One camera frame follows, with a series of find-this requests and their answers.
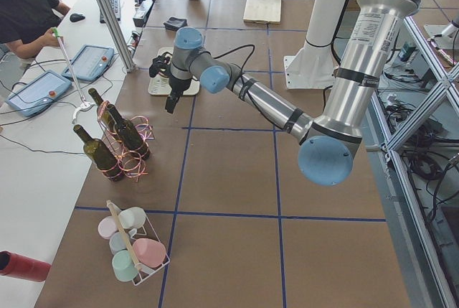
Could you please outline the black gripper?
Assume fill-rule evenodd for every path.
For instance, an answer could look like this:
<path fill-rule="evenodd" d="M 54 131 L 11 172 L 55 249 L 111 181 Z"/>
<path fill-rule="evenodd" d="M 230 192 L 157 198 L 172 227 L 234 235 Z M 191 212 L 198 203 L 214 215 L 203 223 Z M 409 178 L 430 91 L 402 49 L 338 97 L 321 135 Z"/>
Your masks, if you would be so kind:
<path fill-rule="evenodd" d="M 164 52 L 157 57 L 152 59 L 150 68 L 148 69 L 149 76 L 151 78 L 157 75 L 163 78 L 169 78 L 170 67 L 171 67 L 172 54 L 170 52 Z"/>

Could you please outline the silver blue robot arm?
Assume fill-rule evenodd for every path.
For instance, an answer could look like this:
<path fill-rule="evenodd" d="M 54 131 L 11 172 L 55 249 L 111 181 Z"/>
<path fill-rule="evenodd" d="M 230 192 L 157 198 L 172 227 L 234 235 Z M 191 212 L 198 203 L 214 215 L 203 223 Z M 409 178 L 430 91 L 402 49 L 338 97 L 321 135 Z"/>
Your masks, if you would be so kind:
<path fill-rule="evenodd" d="M 202 33 L 193 27 L 177 31 L 172 51 L 154 58 L 149 74 L 166 77 L 170 91 L 165 109 L 169 113 L 193 81 L 209 93 L 230 90 L 298 140 L 298 166 L 304 177 L 319 185 L 337 185 L 351 174 L 362 140 L 364 112 L 379 86 L 402 23 L 421 4 L 421 0 L 356 2 L 359 15 L 339 64 L 333 63 L 332 55 L 339 7 L 327 5 L 326 0 L 315 1 L 303 47 L 284 59 L 287 89 L 330 89 L 320 116 L 309 116 L 239 65 L 213 56 L 203 45 Z"/>

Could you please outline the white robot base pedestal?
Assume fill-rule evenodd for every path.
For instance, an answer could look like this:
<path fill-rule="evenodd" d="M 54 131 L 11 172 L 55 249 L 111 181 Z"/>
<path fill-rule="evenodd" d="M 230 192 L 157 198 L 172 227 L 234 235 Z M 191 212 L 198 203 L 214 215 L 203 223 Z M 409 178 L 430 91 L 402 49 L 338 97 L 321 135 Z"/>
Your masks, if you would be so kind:
<path fill-rule="evenodd" d="M 303 47 L 296 55 L 284 57 L 288 89 L 322 89 L 333 84 L 332 44 L 347 1 L 314 1 Z"/>

